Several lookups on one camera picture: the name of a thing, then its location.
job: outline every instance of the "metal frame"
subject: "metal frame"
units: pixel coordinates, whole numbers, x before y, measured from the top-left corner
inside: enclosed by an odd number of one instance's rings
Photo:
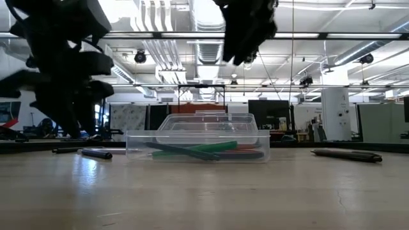
[[[103,40],[222,40],[224,32],[135,32],[113,31]],[[23,39],[0,31],[0,39]],[[280,32],[269,40],[350,40],[350,41],[409,41],[409,33],[351,33],[351,32]]]
[[[226,85],[223,84],[180,84],[174,85],[178,87],[178,112],[180,112],[180,88],[196,88],[196,89],[207,89],[220,87],[223,89],[223,108],[226,110]]]
[[[186,84],[186,85],[177,85],[177,84],[113,84],[112,85],[115,88],[129,88],[129,87],[153,87],[153,88],[177,88],[179,86],[182,87],[195,87],[196,86],[204,86],[200,84]],[[312,85],[295,85],[291,86],[289,84],[273,84],[273,85],[266,85],[266,84],[238,84],[238,85],[223,85],[223,84],[209,84],[205,85],[208,87],[223,87],[223,88],[284,88],[284,89],[306,89],[306,88],[311,88],[311,89],[317,89],[317,88],[349,88],[349,89],[372,89],[372,88],[384,88],[384,89],[407,89],[409,88],[408,84],[402,84],[402,85],[368,85],[368,86],[361,86],[361,85],[320,85],[320,84],[312,84]]]

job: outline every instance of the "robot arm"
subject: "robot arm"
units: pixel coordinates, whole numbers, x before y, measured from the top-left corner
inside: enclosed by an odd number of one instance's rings
[[[234,65],[254,60],[259,45],[277,32],[274,10],[278,0],[214,0],[226,21],[223,61]]]

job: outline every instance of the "plastic lid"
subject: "plastic lid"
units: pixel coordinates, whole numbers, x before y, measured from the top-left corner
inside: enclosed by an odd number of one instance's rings
[[[209,113],[170,114],[159,130],[230,130],[256,131],[257,124],[253,114]]]

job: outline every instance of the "table surface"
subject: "table surface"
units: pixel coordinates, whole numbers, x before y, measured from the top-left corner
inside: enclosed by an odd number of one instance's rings
[[[0,229],[408,229],[409,155],[267,164],[0,155]]]

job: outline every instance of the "security camera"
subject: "security camera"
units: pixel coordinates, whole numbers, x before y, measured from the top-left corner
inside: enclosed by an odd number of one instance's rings
[[[145,50],[138,50],[136,52],[135,58],[134,58],[135,62],[138,64],[142,64],[145,63],[146,61],[146,55],[145,55]]]
[[[310,84],[314,83],[313,78],[311,76],[306,76],[300,79],[300,85],[301,86],[308,86]]]
[[[362,58],[359,59],[359,62],[361,64],[371,64],[373,62],[373,55],[372,54],[368,54],[363,56]]]

